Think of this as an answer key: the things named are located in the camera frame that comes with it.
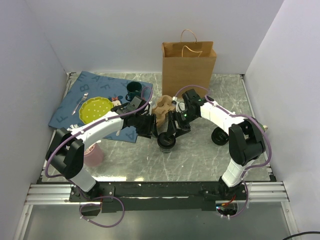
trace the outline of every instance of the blue placemat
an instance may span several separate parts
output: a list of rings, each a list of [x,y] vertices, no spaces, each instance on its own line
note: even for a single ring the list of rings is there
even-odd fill
[[[70,125],[77,124],[79,127],[85,125],[79,118],[79,109],[82,104],[80,104],[75,114],[72,115],[72,112],[84,93],[89,93],[87,100],[95,97],[103,97],[108,98],[110,101],[117,99],[121,104],[128,102],[125,99],[125,96],[127,94],[127,84],[130,82],[132,81],[108,76],[99,76],[87,71],[82,71],[52,116],[49,126],[57,129],[67,129]],[[143,87],[152,88],[153,86],[151,83],[143,81],[141,84]],[[143,97],[148,99],[149,96],[150,91],[146,90]],[[136,128],[132,126],[121,130],[119,136],[116,136],[116,133],[114,132],[105,138],[135,143],[137,136]]]

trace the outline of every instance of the red wire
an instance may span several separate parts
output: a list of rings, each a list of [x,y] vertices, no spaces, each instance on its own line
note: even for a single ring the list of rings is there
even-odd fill
[[[225,207],[228,207],[230,203],[232,203],[234,200],[236,199],[236,195],[234,195],[231,200],[227,203],[223,203],[222,206],[225,208]]]

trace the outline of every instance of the black cable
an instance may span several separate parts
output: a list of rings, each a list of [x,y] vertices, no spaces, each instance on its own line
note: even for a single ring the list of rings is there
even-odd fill
[[[145,110],[143,111],[143,113],[141,114],[141,116],[146,115],[149,113],[150,110],[150,104],[147,105],[147,107],[145,108]]]
[[[298,237],[301,235],[307,235],[307,234],[320,234],[320,231],[304,231],[304,232],[300,232],[291,236],[287,236],[286,238],[282,239],[282,240],[288,240],[288,239],[292,239],[294,237]]]

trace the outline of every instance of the fork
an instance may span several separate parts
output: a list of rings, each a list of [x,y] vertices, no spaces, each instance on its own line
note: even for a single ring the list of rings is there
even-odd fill
[[[87,99],[88,94],[89,94],[89,93],[86,92],[86,93],[83,95],[83,97],[81,98],[81,101],[76,105],[75,109],[73,110],[72,115],[76,113],[77,108],[79,107],[80,103]]]

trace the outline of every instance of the pink cup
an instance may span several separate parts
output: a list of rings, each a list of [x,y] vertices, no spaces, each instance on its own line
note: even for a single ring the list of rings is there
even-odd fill
[[[91,145],[84,151],[84,164],[88,167],[96,167],[104,160],[104,153],[98,144]]]

